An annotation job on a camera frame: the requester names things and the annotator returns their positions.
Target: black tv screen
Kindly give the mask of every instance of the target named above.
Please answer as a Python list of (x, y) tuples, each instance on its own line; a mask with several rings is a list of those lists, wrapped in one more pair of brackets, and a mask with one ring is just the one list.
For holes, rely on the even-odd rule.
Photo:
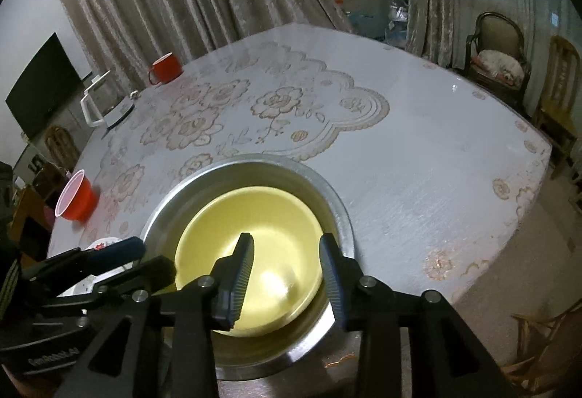
[(30, 60), (6, 104), (24, 133), (33, 138), (81, 88), (81, 79), (55, 33)]

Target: metal screw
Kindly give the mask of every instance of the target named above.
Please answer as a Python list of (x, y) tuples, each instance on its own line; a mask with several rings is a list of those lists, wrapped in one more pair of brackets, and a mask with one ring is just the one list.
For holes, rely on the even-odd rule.
[(214, 285), (214, 278), (210, 275), (204, 275), (198, 278), (198, 286), (202, 288), (210, 288), (212, 285)]
[(87, 324), (89, 324), (89, 318), (86, 316), (81, 316), (79, 319), (77, 319), (77, 326), (78, 327), (85, 327)]
[(132, 299), (135, 302), (142, 302), (146, 301), (146, 299), (150, 296), (150, 294), (145, 290), (136, 290), (132, 294)]
[(373, 288), (376, 286), (377, 282), (378, 281), (376, 278), (370, 275), (364, 275), (362, 278), (360, 278), (360, 285), (362, 285), (364, 288)]
[(441, 298), (441, 294), (436, 290), (429, 290), (424, 293), (424, 299), (433, 304), (438, 303)]

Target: red bowl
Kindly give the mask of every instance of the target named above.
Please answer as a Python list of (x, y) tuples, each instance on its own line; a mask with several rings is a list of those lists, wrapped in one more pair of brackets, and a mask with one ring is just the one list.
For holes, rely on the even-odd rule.
[(85, 177), (85, 170), (75, 173), (56, 203), (55, 215), (69, 221), (85, 222), (97, 206), (97, 195)]

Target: metal bowl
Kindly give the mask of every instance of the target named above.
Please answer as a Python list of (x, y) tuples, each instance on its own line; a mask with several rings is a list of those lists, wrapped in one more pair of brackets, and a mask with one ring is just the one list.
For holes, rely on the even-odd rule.
[[(194, 215), (210, 201), (246, 186), (272, 186), (302, 200), (324, 232), (354, 256), (354, 235), (347, 211), (334, 189), (309, 167), (276, 155), (239, 155), (191, 175), (156, 207), (141, 232), (146, 258), (174, 259), (178, 241)], [(310, 305), (290, 324), (260, 337), (212, 333), (216, 375), (220, 380), (252, 380), (295, 363), (325, 336), (334, 315), (323, 285)]]

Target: white pitcher handle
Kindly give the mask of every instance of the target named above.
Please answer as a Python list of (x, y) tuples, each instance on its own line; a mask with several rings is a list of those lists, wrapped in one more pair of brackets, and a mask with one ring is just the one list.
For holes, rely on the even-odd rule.
[[(91, 110), (89, 110), (89, 106), (91, 106), (91, 110), (97, 115), (98, 119), (94, 120), (91, 118)], [(105, 119), (103, 119), (99, 109), (97, 109), (95, 101), (93, 101), (93, 98), (91, 98), (88, 93), (85, 93), (85, 96), (81, 98), (81, 110), (83, 111), (85, 121), (90, 128), (96, 128), (97, 126), (105, 123)]]

